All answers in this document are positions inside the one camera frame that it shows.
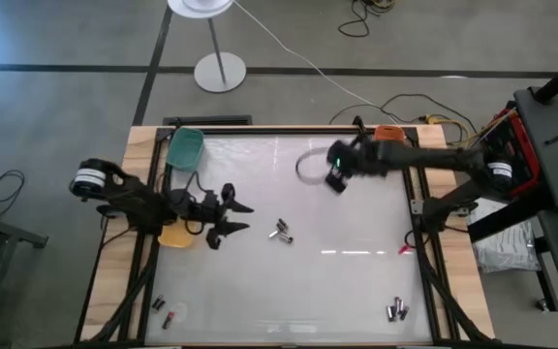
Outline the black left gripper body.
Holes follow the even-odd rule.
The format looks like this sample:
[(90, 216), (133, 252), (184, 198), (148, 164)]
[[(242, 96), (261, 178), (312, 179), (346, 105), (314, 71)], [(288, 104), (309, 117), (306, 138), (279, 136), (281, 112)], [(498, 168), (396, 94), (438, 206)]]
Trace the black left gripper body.
[(204, 191), (199, 221), (203, 224), (213, 225), (208, 230), (205, 238), (211, 249), (218, 249), (221, 244), (220, 224), (228, 221), (225, 216), (227, 209), (224, 206), (224, 201), (234, 199), (234, 196), (235, 189), (231, 183), (226, 183), (223, 186), (221, 195), (217, 195), (213, 190)]

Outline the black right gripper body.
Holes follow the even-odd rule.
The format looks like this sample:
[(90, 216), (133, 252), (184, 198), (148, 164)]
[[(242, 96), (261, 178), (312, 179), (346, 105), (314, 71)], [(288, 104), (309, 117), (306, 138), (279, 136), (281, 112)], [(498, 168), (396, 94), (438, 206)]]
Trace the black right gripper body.
[(336, 194), (345, 191), (348, 180), (353, 176), (388, 175), (388, 167), (376, 155), (372, 143), (336, 141), (326, 154), (330, 170), (325, 176), (325, 184)]

